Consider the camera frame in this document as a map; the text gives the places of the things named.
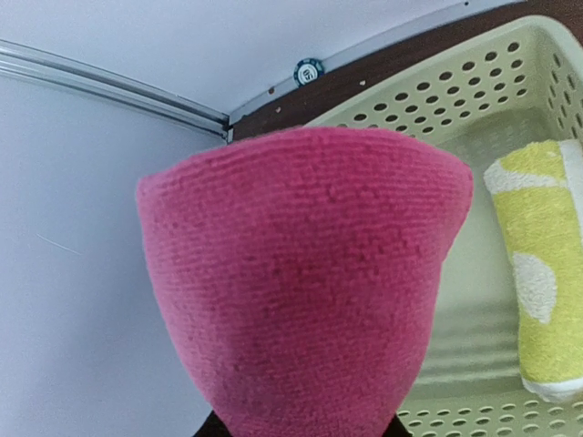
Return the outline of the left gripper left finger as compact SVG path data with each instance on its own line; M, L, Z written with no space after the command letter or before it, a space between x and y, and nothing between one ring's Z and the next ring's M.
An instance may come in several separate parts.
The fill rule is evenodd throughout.
M219 416L211 412L193 437L231 437L231 434Z

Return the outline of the pink towel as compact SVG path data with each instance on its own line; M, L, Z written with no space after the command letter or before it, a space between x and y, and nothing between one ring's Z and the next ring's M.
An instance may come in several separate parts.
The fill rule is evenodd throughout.
M470 167L382 129L300 127L138 183L172 343L231 436L381 436L420 372Z

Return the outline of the green lemon pattern towel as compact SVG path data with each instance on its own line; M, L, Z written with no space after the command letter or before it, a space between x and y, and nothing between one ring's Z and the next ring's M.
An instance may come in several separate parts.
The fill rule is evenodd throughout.
M484 173L512 268L524 387L543 401L582 396L582 146L530 143Z

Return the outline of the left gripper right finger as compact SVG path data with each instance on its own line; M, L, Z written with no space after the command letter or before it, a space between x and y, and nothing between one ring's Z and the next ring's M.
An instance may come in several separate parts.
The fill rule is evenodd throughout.
M381 434L382 437L411 437L412 434L403 425L398 414L395 413L389 423L387 424L385 430Z

